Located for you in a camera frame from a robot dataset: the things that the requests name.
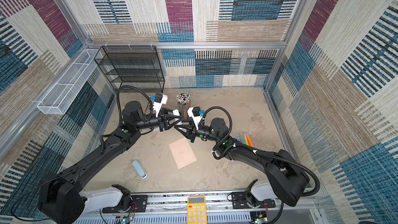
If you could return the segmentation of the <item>pink paper envelope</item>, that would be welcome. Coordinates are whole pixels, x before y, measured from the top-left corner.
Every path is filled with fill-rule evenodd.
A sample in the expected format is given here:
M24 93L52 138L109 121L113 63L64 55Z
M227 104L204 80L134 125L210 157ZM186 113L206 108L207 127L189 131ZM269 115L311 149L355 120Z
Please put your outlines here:
M181 169L197 161L194 152L187 139L180 139L169 144L171 153L177 165L177 169Z

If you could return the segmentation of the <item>white glue stick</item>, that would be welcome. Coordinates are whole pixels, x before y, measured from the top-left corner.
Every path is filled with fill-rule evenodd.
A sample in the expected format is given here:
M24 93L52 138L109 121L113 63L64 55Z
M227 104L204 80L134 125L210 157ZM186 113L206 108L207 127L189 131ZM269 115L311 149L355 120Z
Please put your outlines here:
M179 120L179 119L180 119L180 113L179 113L179 110L173 110L173 115L174 115L174 116L176 116L176 118L174 118L174 119L175 119L175 121L177 121L177 120Z

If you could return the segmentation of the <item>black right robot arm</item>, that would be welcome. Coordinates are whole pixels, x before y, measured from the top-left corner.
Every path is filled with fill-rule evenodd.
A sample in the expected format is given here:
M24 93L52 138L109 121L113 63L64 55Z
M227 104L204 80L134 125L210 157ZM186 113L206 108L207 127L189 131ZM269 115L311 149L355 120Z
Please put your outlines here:
M309 168L299 164L290 153L281 149L279 152L265 151L246 145L231 136L232 118L227 110L220 108L229 121L215 118L210 125L205 125L207 114L216 110L211 107L206 111L199 107L189 109L189 118L180 120L175 129L190 141L196 138L214 141L212 155L216 160L229 160L245 163L264 173L275 194L284 204L296 206L300 197L309 197L320 190L320 180Z

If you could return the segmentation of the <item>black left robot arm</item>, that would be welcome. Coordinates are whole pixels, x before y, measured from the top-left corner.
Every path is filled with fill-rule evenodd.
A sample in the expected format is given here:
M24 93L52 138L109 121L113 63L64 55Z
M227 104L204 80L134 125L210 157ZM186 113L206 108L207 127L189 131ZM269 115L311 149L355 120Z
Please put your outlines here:
M157 93L149 97L150 113L144 114L141 103L131 101L119 107L119 123L111 133L100 138L100 145L83 159L58 174L49 173L31 192L39 192L38 210L46 220L57 224L72 224L81 215L97 209L118 207L127 211L131 204L130 191L121 185L94 191L84 191L88 182L113 159L129 150L142 136L142 129L169 130L181 122L174 111L163 108L167 96Z

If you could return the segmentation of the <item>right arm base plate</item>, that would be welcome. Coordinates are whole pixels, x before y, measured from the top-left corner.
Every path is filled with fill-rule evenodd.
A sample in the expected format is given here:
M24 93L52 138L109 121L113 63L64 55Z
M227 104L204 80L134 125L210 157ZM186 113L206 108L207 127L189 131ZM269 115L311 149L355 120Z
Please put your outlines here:
M258 201L256 198L248 201L248 197L242 191L232 192L227 196L227 199L232 202L234 209L250 209L250 208L275 208L276 203L273 199L265 199Z

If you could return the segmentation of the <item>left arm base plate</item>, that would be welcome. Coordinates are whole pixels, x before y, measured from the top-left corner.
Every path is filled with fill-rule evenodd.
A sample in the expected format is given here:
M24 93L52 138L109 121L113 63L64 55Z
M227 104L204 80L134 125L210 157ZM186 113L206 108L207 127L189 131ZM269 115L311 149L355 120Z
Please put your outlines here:
M103 214L134 214L144 213L147 207L148 195L131 195L131 206L126 211L120 211L117 207L102 209Z

